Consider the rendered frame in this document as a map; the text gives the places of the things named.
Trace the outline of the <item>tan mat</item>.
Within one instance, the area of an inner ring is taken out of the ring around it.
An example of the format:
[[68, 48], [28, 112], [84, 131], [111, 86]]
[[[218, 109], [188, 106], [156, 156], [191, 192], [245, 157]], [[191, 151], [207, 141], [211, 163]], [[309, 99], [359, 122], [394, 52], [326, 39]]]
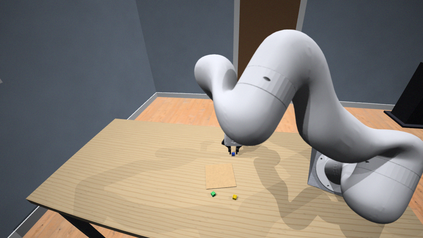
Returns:
[[206, 190], [236, 187], [232, 163], [206, 165]]

